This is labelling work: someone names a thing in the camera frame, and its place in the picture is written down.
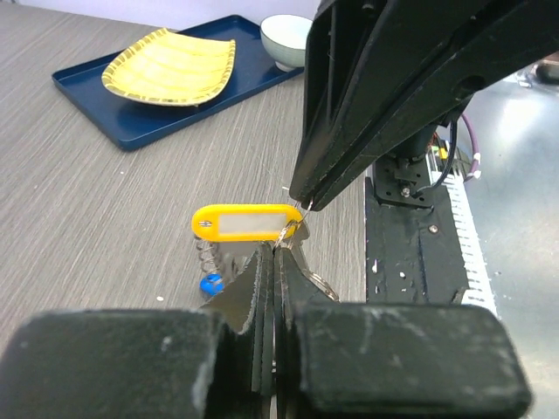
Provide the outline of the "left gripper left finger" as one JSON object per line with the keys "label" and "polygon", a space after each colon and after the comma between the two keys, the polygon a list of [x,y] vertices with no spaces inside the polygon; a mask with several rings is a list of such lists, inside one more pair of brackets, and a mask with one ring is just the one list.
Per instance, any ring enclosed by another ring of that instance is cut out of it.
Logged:
{"label": "left gripper left finger", "polygon": [[1,359],[4,418],[267,418],[273,251],[197,309],[35,315]]}

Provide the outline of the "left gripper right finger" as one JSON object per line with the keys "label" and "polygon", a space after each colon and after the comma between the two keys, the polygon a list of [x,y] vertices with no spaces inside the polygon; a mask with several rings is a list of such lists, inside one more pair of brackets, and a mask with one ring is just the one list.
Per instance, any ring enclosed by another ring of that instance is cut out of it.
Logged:
{"label": "left gripper right finger", "polygon": [[506,328],[466,305],[334,302],[273,253],[280,418],[520,418],[532,391]]}

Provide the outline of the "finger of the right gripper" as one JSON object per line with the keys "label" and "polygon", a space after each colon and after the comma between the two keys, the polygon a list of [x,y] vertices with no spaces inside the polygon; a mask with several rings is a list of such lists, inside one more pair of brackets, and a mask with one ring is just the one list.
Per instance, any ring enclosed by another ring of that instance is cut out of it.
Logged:
{"label": "finger of the right gripper", "polygon": [[373,161],[455,105],[437,70],[457,50],[451,1],[324,1],[307,39],[290,196],[326,205]]}
{"label": "finger of the right gripper", "polygon": [[321,2],[312,22],[313,210],[557,48],[555,1]]}

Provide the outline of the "blue key tag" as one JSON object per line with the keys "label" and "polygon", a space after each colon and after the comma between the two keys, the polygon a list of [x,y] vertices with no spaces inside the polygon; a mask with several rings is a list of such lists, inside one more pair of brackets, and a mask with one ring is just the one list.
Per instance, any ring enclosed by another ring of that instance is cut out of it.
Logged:
{"label": "blue key tag", "polygon": [[224,280],[218,273],[204,276],[199,283],[201,293],[207,298],[212,298],[224,289]]}

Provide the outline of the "yellow key tag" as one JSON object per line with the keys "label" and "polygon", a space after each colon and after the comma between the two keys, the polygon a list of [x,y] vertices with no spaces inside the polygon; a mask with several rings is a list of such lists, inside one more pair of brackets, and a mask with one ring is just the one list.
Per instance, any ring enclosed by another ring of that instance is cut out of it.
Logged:
{"label": "yellow key tag", "polygon": [[207,205],[193,214],[190,225],[196,237],[218,244],[269,242],[279,247],[310,237],[304,216],[289,204]]}

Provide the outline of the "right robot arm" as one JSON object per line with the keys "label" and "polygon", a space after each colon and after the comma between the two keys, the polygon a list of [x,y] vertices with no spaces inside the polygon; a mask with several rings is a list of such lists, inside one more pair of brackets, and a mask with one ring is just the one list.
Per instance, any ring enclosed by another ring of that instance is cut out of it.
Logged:
{"label": "right robot arm", "polygon": [[431,202],[434,130],[472,96],[558,49],[555,1],[323,1],[307,37],[290,196],[325,208],[367,168],[386,201]]}

